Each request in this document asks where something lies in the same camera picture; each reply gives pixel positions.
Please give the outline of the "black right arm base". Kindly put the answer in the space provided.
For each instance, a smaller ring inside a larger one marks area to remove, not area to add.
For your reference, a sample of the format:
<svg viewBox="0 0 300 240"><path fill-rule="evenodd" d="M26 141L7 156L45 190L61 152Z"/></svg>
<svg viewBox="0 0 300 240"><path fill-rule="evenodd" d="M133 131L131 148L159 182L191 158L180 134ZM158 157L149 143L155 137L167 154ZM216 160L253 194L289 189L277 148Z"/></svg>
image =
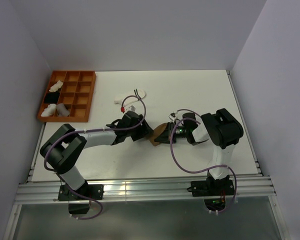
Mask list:
<svg viewBox="0 0 300 240"><path fill-rule="evenodd" d="M186 190L193 197L215 197L204 200L206 208L213 212L224 210L226 197L235 194L235 186L229 176L217 180L209 176L206 180L191 181Z"/></svg>

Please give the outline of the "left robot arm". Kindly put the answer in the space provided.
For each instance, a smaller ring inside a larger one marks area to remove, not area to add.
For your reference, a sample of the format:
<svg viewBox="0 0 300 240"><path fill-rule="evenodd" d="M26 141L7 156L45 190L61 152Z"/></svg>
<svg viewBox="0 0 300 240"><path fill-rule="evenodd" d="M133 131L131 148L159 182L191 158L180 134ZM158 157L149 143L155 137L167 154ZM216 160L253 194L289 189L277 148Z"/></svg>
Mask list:
<svg viewBox="0 0 300 240"><path fill-rule="evenodd" d="M153 134L143 115L129 110L121 119L104 128L78 130L70 124L63 124L41 147L40 155L44 166L55 172L69 189L69 194L81 200L88 193L88 183L76 167L84 149L97 146L114 146L130 137L134 142Z"/></svg>

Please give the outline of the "grey sock with red cuff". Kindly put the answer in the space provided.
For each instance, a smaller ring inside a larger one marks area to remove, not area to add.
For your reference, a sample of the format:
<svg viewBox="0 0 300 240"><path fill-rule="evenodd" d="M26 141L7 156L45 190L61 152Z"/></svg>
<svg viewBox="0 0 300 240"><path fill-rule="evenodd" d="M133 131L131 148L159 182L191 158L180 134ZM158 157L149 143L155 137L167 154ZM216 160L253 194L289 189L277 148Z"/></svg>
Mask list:
<svg viewBox="0 0 300 240"><path fill-rule="evenodd" d="M63 103L60 103L56 106L56 111L58 117L68 117L70 115L69 110Z"/></svg>

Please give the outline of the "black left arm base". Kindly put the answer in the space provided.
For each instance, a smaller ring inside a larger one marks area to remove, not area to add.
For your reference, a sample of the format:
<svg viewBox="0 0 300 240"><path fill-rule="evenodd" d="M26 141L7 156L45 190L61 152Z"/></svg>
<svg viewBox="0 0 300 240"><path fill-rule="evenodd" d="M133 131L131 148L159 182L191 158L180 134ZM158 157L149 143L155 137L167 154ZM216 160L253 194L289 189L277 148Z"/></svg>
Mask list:
<svg viewBox="0 0 300 240"><path fill-rule="evenodd" d="M79 220L90 220L98 217L103 211L103 205L100 200L103 199L103 184L88 184L80 191L74 191L68 185L61 185L59 188L59 202L68 202L68 212L71 217ZM99 205L99 211L92 216L84 216L90 210L92 203Z"/></svg>

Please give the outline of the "tan brown long sock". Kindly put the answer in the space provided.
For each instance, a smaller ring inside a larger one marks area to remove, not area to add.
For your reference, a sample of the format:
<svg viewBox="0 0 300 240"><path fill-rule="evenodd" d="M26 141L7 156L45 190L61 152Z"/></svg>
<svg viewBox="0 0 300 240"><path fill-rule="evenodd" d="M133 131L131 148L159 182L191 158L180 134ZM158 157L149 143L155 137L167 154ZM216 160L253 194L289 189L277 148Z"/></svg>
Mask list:
<svg viewBox="0 0 300 240"><path fill-rule="evenodd" d="M154 147L160 144L166 144L169 140L167 126L167 122L160 124L146 137L146 139L149 140Z"/></svg>

